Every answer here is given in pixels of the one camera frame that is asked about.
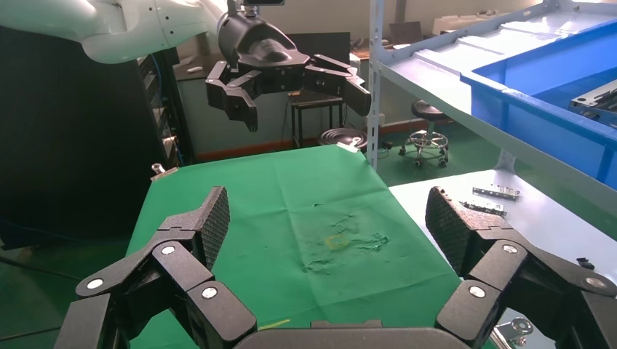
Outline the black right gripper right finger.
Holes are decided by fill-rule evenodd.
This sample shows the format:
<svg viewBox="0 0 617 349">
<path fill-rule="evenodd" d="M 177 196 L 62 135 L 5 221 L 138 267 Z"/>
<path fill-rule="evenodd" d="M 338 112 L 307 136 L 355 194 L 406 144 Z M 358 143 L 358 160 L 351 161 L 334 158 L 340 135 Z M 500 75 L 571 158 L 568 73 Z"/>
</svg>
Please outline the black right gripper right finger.
<svg viewBox="0 0 617 349">
<path fill-rule="evenodd" d="M 425 223 L 461 278 L 436 325 L 470 348 L 484 345 L 507 309 L 557 348 L 616 346 L 616 285 L 531 244 L 504 218 L 429 191 Z"/>
</svg>

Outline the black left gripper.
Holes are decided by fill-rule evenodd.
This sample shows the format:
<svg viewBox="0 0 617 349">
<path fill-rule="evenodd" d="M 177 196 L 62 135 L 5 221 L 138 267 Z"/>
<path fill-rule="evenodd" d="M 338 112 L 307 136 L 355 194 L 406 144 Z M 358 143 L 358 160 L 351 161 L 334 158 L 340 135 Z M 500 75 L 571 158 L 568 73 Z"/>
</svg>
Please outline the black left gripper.
<svg viewBox="0 0 617 349">
<path fill-rule="evenodd" d="M 308 55 L 276 26 L 243 12 L 226 16 L 218 29 L 224 60 L 217 61 L 205 84 L 208 104 L 250 132 L 258 130 L 254 99 L 261 94 L 302 88 L 339 97 L 359 116 L 367 116 L 371 93 L 355 68 L 324 55 Z"/>
</svg>

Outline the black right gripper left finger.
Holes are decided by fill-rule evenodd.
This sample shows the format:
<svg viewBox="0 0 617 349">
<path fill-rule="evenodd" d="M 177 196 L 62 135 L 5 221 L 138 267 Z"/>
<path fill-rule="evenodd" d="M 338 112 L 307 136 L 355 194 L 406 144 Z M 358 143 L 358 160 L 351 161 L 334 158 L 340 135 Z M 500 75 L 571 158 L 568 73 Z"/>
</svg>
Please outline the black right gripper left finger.
<svg viewBox="0 0 617 349">
<path fill-rule="evenodd" d="M 167 217 L 141 249 L 76 287 L 56 348 L 128 348 L 168 311 L 200 348 L 232 348 L 257 329 L 252 312 L 212 271 L 228 232 L 227 190 Z"/>
</svg>

